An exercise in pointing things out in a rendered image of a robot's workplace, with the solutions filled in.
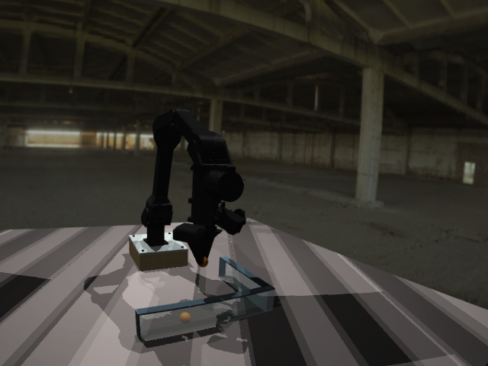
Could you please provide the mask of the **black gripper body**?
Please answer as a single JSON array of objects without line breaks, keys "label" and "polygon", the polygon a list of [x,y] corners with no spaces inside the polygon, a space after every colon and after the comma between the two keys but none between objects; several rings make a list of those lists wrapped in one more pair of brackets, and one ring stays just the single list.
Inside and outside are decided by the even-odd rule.
[{"label": "black gripper body", "polygon": [[211,208],[215,203],[220,204],[221,200],[210,195],[192,193],[188,203],[191,204],[191,216],[188,217],[189,223],[183,223],[173,229],[173,240],[201,244],[207,241],[209,231],[217,229],[215,222],[214,226],[208,226],[207,219]]}]

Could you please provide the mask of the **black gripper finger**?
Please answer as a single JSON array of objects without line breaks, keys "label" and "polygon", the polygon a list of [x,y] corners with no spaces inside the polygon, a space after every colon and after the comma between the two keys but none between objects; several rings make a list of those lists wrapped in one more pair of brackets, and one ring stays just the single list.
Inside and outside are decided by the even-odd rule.
[{"label": "black gripper finger", "polygon": [[208,258],[209,254],[210,254],[210,250],[211,250],[211,247],[212,247],[212,245],[213,245],[213,243],[214,243],[214,239],[215,239],[215,237],[216,237],[216,236],[217,236],[217,235],[218,235],[220,232],[222,232],[222,230],[221,230],[221,229],[216,229],[216,230],[214,230],[214,231],[209,231],[209,236],[210,236],[210,237],[213,237],[213,238],[212,238],[212,240],[211,240],[211,241],[209,241],[209,242],[207,243],[207,245],[206,245],[206,249],[205,249],[205,253],[204,253],[204,256],[205,256],[206,258]]},{"label": "black gripper finger", "polygon": [[204,253],[205,253],[205,249],[206,249],[206,245],[209,241],[212,240],[213,237],[208,237],[207,238],[207,241],[206,242],[203,242],[201,244],[194,244],[194,243],[189,243],[187,242],[187,244],[189,245],[193,255],[194,255],[194,258],[196,260],[196,262],[199,264],[199,265],[202,265],[204,263]]}]

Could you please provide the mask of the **orange ball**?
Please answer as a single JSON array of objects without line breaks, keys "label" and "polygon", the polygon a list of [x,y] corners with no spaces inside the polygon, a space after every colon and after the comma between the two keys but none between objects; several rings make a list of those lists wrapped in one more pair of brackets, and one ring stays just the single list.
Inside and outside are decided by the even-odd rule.
[{"label": "orange ball", "polygon": [[201,267],[205,267],[205,266],[207,266],[207,263],[208,263],[208,260],[207,260],[207,258],[204,256],[204,263],[203,263],[202,265],[199,265],[199,264],[198,264],[198,265],[199,265],[199,266],[201,266]]}]

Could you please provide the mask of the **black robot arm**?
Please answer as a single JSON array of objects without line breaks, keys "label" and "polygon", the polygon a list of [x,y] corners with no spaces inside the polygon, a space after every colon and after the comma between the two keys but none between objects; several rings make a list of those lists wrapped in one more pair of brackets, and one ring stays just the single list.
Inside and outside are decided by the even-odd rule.
[{"label": "black robot arm", "polygon": [[[225,139],[200,125],[187,108],[171,108],[159,115],[152,124],[153,137],[158,146],[152,194],[146,201],[141,223],[147,227],[143,241],[150,247],[168,245],[165,225],[171,225],[172,204],[168,199],[173,150],[181,142],[188,142],[187,151],[194,164],[192,193],[210,195],[222,201],[236,201],[243,192],[244,183],[236,173],[236,166]],[[215,203],[207,219],[208,226],[216,225],[235,235],[246,224],[245,211],[234,211]]]}]

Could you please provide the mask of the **clear glass l-shaped low wall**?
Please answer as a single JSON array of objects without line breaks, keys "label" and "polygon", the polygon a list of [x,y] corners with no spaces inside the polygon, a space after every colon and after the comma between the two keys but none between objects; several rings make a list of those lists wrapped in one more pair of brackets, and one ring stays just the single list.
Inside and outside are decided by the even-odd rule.
[{"label": "clear glass l-shaped low wall", "polygon": [[[238,292],[261,287],[222,259],[220,277]],[[141,315],[141,339],[172,335],[266,313],[273,310],[274,298],[275,289],[202,306]]]}]

